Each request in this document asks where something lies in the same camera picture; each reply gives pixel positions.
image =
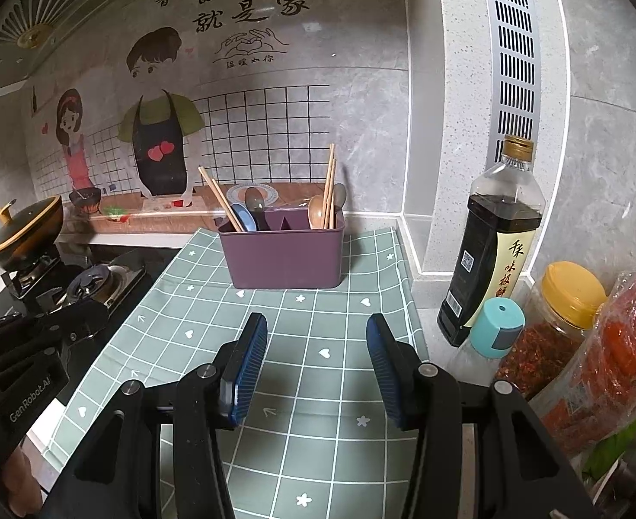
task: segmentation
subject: pink dress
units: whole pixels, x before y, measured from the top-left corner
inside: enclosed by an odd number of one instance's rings
[[[94,187],[92,180],[89,179],[89,169],[85,159],[85,146],[82,135],[80,135],[78,140],[78,150],[74,151],[73,154],[69,154],[68,147],[64,147],[63,157],[66,165],[68,165],[68,175],[70,175],[73,182],[73,189]]]

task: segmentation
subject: cartoon boy with apron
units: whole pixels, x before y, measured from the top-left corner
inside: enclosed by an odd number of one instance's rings
[[[118,139],[132,143],[140,189],[146,198],[178,195],[180,200],[173,204],[187,207],[192,203],[201,159],[203,121],[191,100],[161,89],[180,47],[181,38],[172,27],[147,33],[133,45],[125,61],[133,78],[146,87],[137,105],[123,117]]]

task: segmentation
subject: purple plastic container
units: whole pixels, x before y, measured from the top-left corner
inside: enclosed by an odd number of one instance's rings
[[[236,288],[334,288],[341,282],[344,216],[311,230],[307,208],[265,210],[270,230],[236,232],[226,220],[220,239]],[[291,230],[280,230],[289,226]]]

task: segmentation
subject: metal vent strip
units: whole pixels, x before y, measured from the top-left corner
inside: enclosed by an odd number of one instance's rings
[[[499,161],[505,135],[537,140],[541,62],[534,0],[486,0],[493,64],[486,166]]]
[[[77,0],[17,0],[0,25],[0,45],[14,45],[35,25],[54,25]]]

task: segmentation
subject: gas stove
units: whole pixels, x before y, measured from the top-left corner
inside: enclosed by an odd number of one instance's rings
[[[56,246],[49,248],[31,268],[14,274],[4,273],[2,279],[6,288],[0,294],[0,317],[12,313],[52,314],[88,297],[108,309],[104,329],[76,343],[63,355],[69,380],[57,398],[64,405],[68,404],[92,362],[154,282],[139,250],[122,254],[108,263],[81,267],[64,263]]]

